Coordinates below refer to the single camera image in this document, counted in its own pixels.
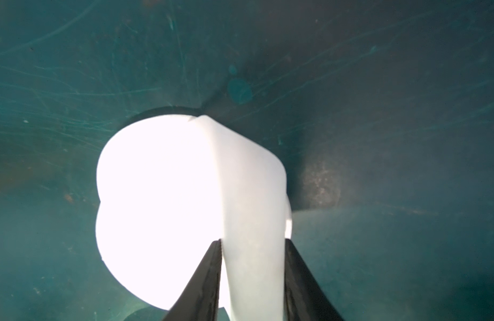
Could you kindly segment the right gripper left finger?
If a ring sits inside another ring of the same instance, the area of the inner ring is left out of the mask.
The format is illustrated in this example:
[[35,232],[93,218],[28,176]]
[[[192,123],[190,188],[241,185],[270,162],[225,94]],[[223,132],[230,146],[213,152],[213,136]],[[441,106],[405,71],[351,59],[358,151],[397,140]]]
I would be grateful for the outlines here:
[[222,272],[222,242],[213,241],[164,321],[216,321]]

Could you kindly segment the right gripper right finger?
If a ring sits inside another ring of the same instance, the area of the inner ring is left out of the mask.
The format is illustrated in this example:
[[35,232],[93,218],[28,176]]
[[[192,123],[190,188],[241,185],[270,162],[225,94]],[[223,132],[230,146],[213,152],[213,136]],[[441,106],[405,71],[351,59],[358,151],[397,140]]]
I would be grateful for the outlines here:
[[285,240],[284,301],[289,321],[344,321],[290,239]]

